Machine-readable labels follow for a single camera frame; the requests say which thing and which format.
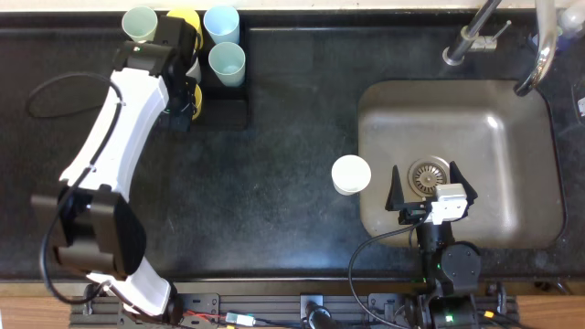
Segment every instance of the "countertop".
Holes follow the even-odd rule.
[[[98,114],[33,119],[23,109],[27,94],[68,71],[109,75],[124,40],[118,13],[20,15],[4,15],[0,23],[2,281],[39,279],[46,225],[29,199],[39,186],[57,183]],[[343,278],[351,254],[369,235],[359,219],[359,196],[336,193],[330,170],[338,157],[357,154],[357,101],[364,90],[382,80],[516,80],[534,62],[526,36],[536,19],[528,11],[490,20],[487,32],[513,21],[495,53],[469,54],[456,68],[444,64],[442,50],[472,16],[243,14],[250,126],[244,132],[151,132],[130,196],[148,237],[147,259],[179,281]],[[583,54],[581,40],[558,55],[539,87],[551,110],[565,228],[548,249],[483,249],[484,278],[585,274],[585,127],[574,101],[585,88]],[[92,81],[61,87],[45,100],[45,110],[97,105],[106,91]],[[419,258],[414,249],[375,245],[360,256],[356,275],[416,279]],[[53,276],[75,278],[57,269]]]

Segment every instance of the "drain strainer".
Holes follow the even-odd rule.
[[[410,187],[419,196],[432,196],[435,186],[449,184],[449,165],[438,156],[428,156],[410,166]]]

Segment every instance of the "sink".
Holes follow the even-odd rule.
[[[360,216],[372,236],[404,228],[384,209],[392,166],[405,200],[420,201],[448,183],[450,161],[477,191],[469,217],[453,235],[483,248],[545,248],[564,223],[548,106],[514,81],[386,81],[359,101],[359,155],[372,180],[360,194]],[[384,240],[408,246],[408,234]]]

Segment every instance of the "faucet handle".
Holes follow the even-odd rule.
[[[505,22],[504,27],[500,28],[499,31],[495,34],[495,36],[480,36],[478,37],[473,43],[472,47],[469,51],[472,52],[488,52],[488,51],[495,51],[497,47],[497,39],[504,33],[504,31],[512,25],[512,21],[508,20]]]

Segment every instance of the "faucet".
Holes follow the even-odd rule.
[[[510,25],[508,21],[494,37],[480,37],[479,31],[484,27],[487,19],[494,13],[502,0],[487,0],[482,8],[473,17],[467,27],[461,29],[461,33],[455,39],[452,46],[447,47],[442,57],[452,66],[463,63],[465,53],[468,51],[493,51],[496,40]],[[514,92],[518,96],[526,96],[547,75],[552,59],[557,48],[557,13],[554,0],[535,0],[538,20],[538,52],[534,68],[525,80],[520,80],[514,86]]]

